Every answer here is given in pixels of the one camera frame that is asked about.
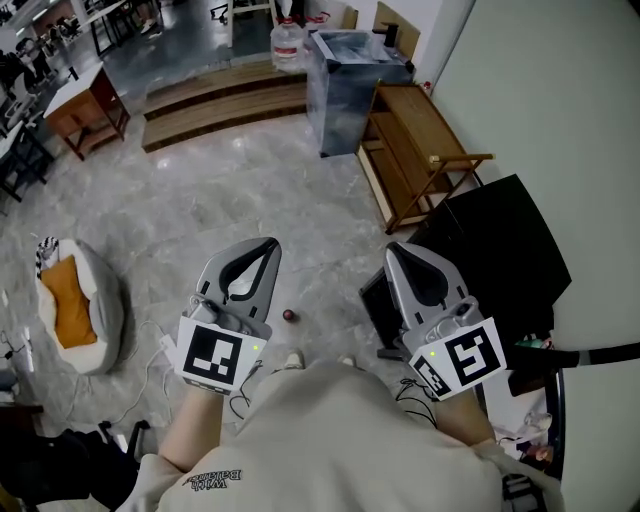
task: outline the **white bean bag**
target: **white bean bag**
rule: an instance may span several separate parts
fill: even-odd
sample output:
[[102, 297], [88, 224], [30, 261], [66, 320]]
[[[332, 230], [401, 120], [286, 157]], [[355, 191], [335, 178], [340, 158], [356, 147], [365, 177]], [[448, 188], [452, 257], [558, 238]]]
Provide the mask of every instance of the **white bean bag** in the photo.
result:
[[83, 375], [105, 373], [113, 366], [120, 350], [120, 334], [124, 311], [120, 285], [113, 270], [87, 244], [70, 239], [60, 240], [60, 261], [73, 255], [78, 283], [89, 300], [89, 318], [97, 341], [91, 345], [65, 349], [56, 336], [56, 301], [37, 277], [38, 315], [51, 336], [63, 361]]

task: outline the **orange cushion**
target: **orange cushion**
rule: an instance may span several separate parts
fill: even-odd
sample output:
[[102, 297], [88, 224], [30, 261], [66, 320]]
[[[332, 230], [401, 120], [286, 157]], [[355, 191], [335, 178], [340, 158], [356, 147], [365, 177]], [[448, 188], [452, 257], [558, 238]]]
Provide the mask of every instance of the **orange cushion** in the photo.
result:
[[56, 334], [64, 348], [91, 345], [97, 340], [91, 328], [89, 301], [78, 283], [76, 260], [73, 256], [42, 271], [42, 283], [56, 299]]

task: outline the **black chair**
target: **black chair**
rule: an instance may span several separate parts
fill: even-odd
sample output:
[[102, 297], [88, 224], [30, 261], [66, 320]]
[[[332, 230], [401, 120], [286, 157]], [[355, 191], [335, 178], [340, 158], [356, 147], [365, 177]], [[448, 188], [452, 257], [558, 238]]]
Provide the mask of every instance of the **black chair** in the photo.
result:
[[18, 189], [37, 179], [46, 184], [44, 173], [53, 156], [22, 123], [0, 138], [0, 188], [20, 202]]
[[124, 453], [109, 434], [108, 422], [99, 432], [65, 430], [48, 438], [15, 430], [0, 431], [0, 485], [27, 508], [59, 500], [93, 496], [110, 510], [127, 499], [138, 478], [140, 464], [134, 453], [140, 430], [146, 421], [135, 424]]

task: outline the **sleeve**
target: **sleeve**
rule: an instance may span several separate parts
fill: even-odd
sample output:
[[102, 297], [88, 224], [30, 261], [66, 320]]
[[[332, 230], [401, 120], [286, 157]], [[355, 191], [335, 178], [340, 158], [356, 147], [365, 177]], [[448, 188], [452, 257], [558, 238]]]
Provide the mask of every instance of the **sleeve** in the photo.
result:
[[162, 495], [184, 473], [158, 455], [145, 455], [140, 463], [138, 480], [118, 512], [150, 512], [157, 510]]
[[540, 510], [537, 507], [530, 508], [527, 502], [534, 500], [536, 495], [541, 495], [544, 501], [544, 508], [541, 510], [564, 512], [564, 500], [558, 480], [509, 457], [493, 440], [477, 444], [473, 450], [480, 458], [493, 462], [502, 473], [505, 498], [503, 510]]

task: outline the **shoe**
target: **shoe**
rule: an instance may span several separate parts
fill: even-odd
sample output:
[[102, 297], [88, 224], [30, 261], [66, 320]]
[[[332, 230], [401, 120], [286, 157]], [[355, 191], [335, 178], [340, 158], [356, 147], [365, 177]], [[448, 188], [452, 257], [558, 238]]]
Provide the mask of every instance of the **shoe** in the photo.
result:
[[346, 364], [347, 366], [353, 366], [354, 368], [357, 368], [356, 356], [354, 356], [352, 354], [342, 354], [338, 358], [338, 362], [342, 363], [342, 364]]
[[284, 370], [304, 370], [304, 355], [299, 350], [292, 350], [284, 363]]
[[149, 30], [151, 30], [153, 27], [155, 27], [156, 25], [156, 20], [147, 20], [144, 22], [144, 25], [142, 26], [142, 30], [140, 31], [141, 34], [146, 34], [147, 32], [149, 32]]

